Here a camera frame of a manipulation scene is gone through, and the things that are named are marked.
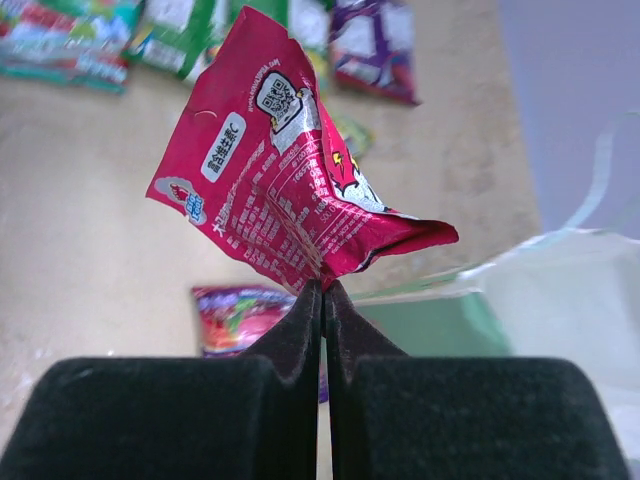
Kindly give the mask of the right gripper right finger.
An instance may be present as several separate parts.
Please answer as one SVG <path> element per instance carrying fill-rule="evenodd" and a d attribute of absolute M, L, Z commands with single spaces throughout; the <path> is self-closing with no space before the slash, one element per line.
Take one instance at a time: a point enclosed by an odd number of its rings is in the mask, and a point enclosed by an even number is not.
<path fill-rule="evenodd" d="M 540 357 L 412 357 L 325 293 L 337 479 L 627 479 L 598 394 Z"/>

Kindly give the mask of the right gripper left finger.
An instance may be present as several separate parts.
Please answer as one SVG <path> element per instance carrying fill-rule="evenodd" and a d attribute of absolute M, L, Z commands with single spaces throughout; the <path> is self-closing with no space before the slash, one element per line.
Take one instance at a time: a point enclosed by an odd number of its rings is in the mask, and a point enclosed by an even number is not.
<path fill-rule="evenodd" d="M 231 357 L 52 365 L 1 458 L 5 479 L 312 479 L 321 286 Z"/>

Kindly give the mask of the purple Fox's candy bag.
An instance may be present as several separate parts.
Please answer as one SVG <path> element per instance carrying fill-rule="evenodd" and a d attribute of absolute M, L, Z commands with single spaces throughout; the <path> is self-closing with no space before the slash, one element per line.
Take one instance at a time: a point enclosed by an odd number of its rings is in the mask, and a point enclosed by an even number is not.
<path fill-rule="evenodd" d="M 191 289 L 200 319 L 204 358 L 234 356 L 276 325 L 296 297 L 260 285 L 200 286 Z"/>

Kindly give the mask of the green paper bag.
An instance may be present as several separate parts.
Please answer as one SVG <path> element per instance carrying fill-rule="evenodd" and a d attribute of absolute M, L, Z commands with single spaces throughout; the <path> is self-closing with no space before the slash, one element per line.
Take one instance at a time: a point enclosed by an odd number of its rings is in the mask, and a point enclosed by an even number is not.
<path fill-rule="evenodd" d="M 410 354 L 548 357 L 579 367 L 602 400 L 627 470 L 639 475 L 639 217 L 632 196 L 601 227 L 588 220 L 613 190 L 615 142 L 637 111 L 598 136 L 591 184 L 556 230 L 476 265 L 354 296 Z"/>

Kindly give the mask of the red snack packet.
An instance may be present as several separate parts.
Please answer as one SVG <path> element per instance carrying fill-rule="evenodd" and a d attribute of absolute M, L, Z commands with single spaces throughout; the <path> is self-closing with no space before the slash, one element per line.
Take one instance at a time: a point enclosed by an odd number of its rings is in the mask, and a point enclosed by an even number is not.
<path fill-rule="evenodd" d="M 146 195 L 295 293 L 383 256 L 458 240 L 452 225 L 382 202 L 321 102 L 300 44 L 251 7 L 197 79 Z"/>

